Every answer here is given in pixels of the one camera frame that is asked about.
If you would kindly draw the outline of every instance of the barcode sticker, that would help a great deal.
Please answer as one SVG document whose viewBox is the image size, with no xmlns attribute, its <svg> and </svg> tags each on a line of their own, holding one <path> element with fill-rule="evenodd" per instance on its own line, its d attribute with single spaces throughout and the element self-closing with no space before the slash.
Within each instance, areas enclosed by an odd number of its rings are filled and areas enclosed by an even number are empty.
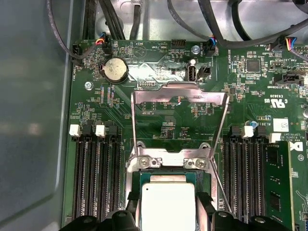
<svg viewBox="0 0 308 231">
<path fill-rule="evenodd" d="M 277 132 L 289 132 L 289 120 L 288 119 L 273 119 L 274 131 Z"/>
</svg>

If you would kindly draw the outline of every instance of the motherboard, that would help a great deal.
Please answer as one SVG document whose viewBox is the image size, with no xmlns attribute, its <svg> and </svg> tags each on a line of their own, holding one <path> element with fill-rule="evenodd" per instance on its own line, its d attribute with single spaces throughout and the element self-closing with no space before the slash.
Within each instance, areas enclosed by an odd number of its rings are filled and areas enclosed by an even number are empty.
<svg viewBox="0 0 308 231">
<path fill-rule="evenodd" d="M 74 46 L 82 53 L 95 41 Z M 307 46 L 295 46 L 306 53 Z M 134 149 L 131 95 L 170 82 L 223 92 L 229 105 L 215 150 L 231 212 L 247 222 L 265 215 L 308 231 L 308 64 L 269 45 L 228 50 L 208 42 L 111 40 L 72 75 L 63 225 L 82 215 L 104 220 L 126 206 L 126 167 Z M 138 145 L 214 146 L 222 108 L 177 95 L 135 106 Z M 211 190 L 202 176 L 199 190 Z M 217 189 L 217 209 L 226 204 Z"/>
</svg>

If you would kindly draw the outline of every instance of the integrated circuit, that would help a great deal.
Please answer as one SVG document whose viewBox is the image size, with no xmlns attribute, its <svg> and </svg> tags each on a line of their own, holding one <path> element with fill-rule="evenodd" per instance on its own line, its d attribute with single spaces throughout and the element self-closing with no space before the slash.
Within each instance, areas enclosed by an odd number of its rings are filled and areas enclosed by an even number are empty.
<svg viewBox="0 0 308 231">
<path fill-rule="evenodd" d="M 260 60 L 247 59 L 247 72 L 260 72 Z"/>
</svg>

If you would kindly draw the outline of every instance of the black cable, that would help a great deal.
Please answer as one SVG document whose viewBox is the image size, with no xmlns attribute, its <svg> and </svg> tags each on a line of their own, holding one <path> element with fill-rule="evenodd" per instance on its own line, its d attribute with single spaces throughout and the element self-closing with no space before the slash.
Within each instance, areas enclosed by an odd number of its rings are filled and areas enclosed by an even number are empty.
<svg viewBox="0 0 308 231">
<path fill-rule="evenodd" d="M 122 29 L 122 26 L 120 24 L 120 20 L 116 14 L 116 11 L 114 9 L 114 6 L 112 5 L 111 1 L 110 0 L 104 0 L 106 6 L 107 6 L 107 9 L 110 13 L 110 16 L 115 24 L 115 28 L 119 34 L 119 38 L 120 40 L 125 40 L 125 36 L 124 36 L 124 32 L 123 32 L 123 29 Z"/>
<path fill-rule="evenodd" d="M 83 17 L 82 39 L 88 39 L 90 1 L 91 0 L 86 0 L 85 3 L 85 15 Z"/>
<path fill-rule="evenodd" d="M 240 16 L 239 16 L 239 4 L 242 2 L 242 0 L 230 0 L 229 5 L 231 7 L 231 15 L 232 15 L 232 21 L 234 24 L 234 27 L 239 34 L 239 36 L 242 38 L 244 41 L 249 41 L 251 38 L 249 35 L 246 33 L 244 30 Z"/>
<path fill-rule="evenodd" d="M 302 54 L 298 53 L 297 51 L 291 49 L 290 53 L 292 53 L 293 55 L 297 56 L 298 58 L 301 58 L 301 59 L 308 62 L 308 57 L 303 56 Z"/>
<path fill-rule="evenodd" d="M 50 22 L 50 25 L 51 25 L 51 28 L 52 28 L 52 31 L 54 33 L 54 36 L 56 37 L 59 45 L 62 47 L 62 49 L 68 53 L 70 56 L 72 56 L 73 58 L 75 59 L 84 59 L 85 57 L 87 57 L 88 55 L 90 55 L 92 53 L 92 51 L 95 50 L 95 48 L 97 47 L 96 44 L 93 44 L 91 47 L 89 47 L 89 49 L 84 52 L 82 55 L 76 55 L 74 54 L 72 51 L 70 51 L 66 45 L 64 44 L 60 34 L 59 34 L 59 31 L 57 29 L 57 26 L 56 26 L 56 23 L 54 21 L 54 18 L 53 18 L 53 13 L 52 13 L 52 6 L 51 6 L 51 0 L 47 0 L 47 12 L 48 12 L 48 17 L 49 17 L 49 22 Z"/>
<path fill-rule="evenodd" d="M 245 48 L 245 47 L 252 47 L 259 44 L 268 44 L 274 42 L 278 37 L 280 36 L 288 36 L 290 34 L 295 33 L 296 31 L 308 26 L 308 19 L 305 19 L 304 21 L 291 26 L 290 28 L 283 30 L 281 32 L 278 32 L 276 34 L 258 38 L 250 41 L 228 41 L 225 40 L 220 32 L 219 26 L 217 24 L 216 18 L 213 13 L 213 9 L 210 3 L 210 0 L 198 0 L 201 12 L 210 27 L 212 33 L 214 34 L 217 42 L 224 48 L 228 49 L 237 49 L 237 48 Z"/>
<path fill-rule="evenodd" d="M 90 0 L 89 20 L 88 20 L 88 39 L 95 39 L 95 18 L 96 18 L 97 1 Z"/>
<path fill-rule="evenodd" d="M 111 15 L 108 11 L 108 8 L 107 8 L 107 5 L 105 3 L 105 0 L 98 0 L 101 8 L 102 8 L 102 11 L 103 11 L 103 14 L 105 16 L 105 19 L 106 19 L 106 23 L 107 23 L 107 26 L 109 28 L 109 31 L 110 31 L 110 34 L 111 34 L 111 37 L 113 39 L 119 39 L 119 35 L 116 31 L 116 27 L 115 27 L 115 24 L 111 18 Z"/>
<path fill-rule="evenodd" d="M 140 20 L 141 20 L 141 6 L 135 5 L 134 7 L 134 20 L 133 20 L 133 26 L 130 31 L 129 40 L 136 40 L 138 35 L 138 30 L 140 26 Z"/>
<path fill-rule="evenodd" d="M 171 16 L 173 17 L 173 19 L 184 29 L 188 30 L 189 32 L 191 32 L 193 35 L 202 38 L 204 40 L 209 40 L 209 36 L 200 34 L 199 32 L 195 31 L 194 29 L 192 29 L 189 25 L 187 25 L 183 19 L 181 19 L 181 17 L 178 15 L 178 13 L 175 11 L 171 0 L 167 0 L 167 5 L 168 5 L 168 10 L 171 14 Z"/>
</svg>

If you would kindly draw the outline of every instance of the capacitor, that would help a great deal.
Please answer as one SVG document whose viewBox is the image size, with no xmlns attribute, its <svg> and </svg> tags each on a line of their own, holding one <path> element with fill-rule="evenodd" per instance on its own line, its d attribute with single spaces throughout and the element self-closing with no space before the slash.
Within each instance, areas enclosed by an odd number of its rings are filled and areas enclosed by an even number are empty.
<svg viewBox="0 0 308 231">
<path fill-rule="evenodd" d="M 256 121 L 251 121 L 250 126 L 252 126 L 252 128 L 255 129 L 256 127 L 258 127 L 258 123 Z"/>
<path fill-rule="evenodd" d="M 121 58 L 111 58 L 100 65 L 100 73 L 111 83 L 122 83 L 128 78 L 128 66 Z"/>
<path fill-rule="evenodd" d="M 304 111 L 303 111 L 303 116 L 305 118 L 308 118 L 308 108 L 306 108 Z"/>
<path fill-rule="evenodd" d="M 247 120 L 247 121 L 245 122 L 245 126 L 250 126 L 250 123 L 251 123 L 251 120 Z"/>
</svg>

